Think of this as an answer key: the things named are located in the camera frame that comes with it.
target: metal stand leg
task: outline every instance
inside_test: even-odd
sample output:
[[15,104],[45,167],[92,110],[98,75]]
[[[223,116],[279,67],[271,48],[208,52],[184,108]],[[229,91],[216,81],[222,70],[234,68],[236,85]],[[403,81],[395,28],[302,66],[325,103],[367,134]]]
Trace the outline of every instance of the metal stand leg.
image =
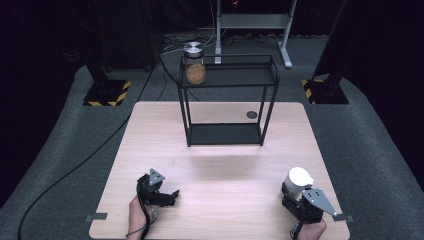
[[293,22],[293,16],[294,16],[294,10],[296,8],[296,3],[297,3],[297,0],[292,0],[289,17],[287,20],[286,27],[284,29],[283,42],[278,42],[278,48],[280,49],[281,57],[283,58],[284,66],[286,66],[286,68],[292,68],[293,66],[290,61],[289,54],[287,53],[286,45],[287,45],[287,39],[289,38],[289,34],[290,34],[291,24]]
[[[216,43],[215,54],[221,54],[221,0],[217,1],[216,6]],[[221,64],[221,57],[215,57],[215,64]]]

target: white desk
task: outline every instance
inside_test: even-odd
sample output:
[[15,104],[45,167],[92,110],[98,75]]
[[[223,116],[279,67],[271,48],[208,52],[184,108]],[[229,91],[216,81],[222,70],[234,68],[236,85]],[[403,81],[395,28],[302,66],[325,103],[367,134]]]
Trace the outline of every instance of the white desk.
[[[196,122],[248,122],[259,103],[191,104]],[[140,102],[134,107],[90,236],[123,239],[128,204],[137,179],[154,168],[166,179],[160,191],[180,196],[174,207],[159,208],[151,239],[291,239],[293,216],[281,205],[281,184],[300,166],[341,212],[303,106],[275,103],[264,145],[187,147],[178,102]],[[328,224],[322,239],[348,239],[345,222]]]

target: black floor base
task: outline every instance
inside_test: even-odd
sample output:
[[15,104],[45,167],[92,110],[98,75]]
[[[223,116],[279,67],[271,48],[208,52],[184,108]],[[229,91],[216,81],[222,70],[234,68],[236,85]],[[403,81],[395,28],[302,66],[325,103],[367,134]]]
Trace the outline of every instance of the black floor base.
[[124,100],[131,82],[109,80],[94,83],[84,98],[84,106],[119,106]]
[[310,104],[349,104],[338,84],[323,80],[302,80]]

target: metal bracket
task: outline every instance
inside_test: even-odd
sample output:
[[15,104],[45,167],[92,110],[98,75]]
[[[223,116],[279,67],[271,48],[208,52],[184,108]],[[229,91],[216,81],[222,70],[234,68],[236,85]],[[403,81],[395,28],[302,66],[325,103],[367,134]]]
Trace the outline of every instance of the metal bracket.
[[308,200],[310,204],[327,212],[333,217],[337,216],[336,210],[334,210],[333,206],[331,205],[330,201],[328,201],[321,188],[304,190],[302,195]]
[[149,177],[149,185],[153,186],[156,183],[165,180],[165,177],[158,173],[156,170],[154,170],[153,168],[150,169],[150,177]]

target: metal shelf frame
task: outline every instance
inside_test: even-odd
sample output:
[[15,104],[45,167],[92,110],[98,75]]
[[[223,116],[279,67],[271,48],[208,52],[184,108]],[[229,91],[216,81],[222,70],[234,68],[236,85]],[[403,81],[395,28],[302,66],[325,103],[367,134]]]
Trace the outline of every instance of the metal shelf frame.
[[[214,63],[219,57],[222,63]],[[191,145],[226,145],[259,144],[263,145],[269,120],[279,86],[279,70],[271,54],[249,55],[206,55],[206,81],[193,85],[187,81],[184,59],[181,57],[177,85],[184,123],[187,146]],[[194,123],[191,119],[188,98],[189,89],[196,88],[241,88],[261,87],[262,97],[255,123]],[[264,106],[269,96],[269,106],[263,121]]]

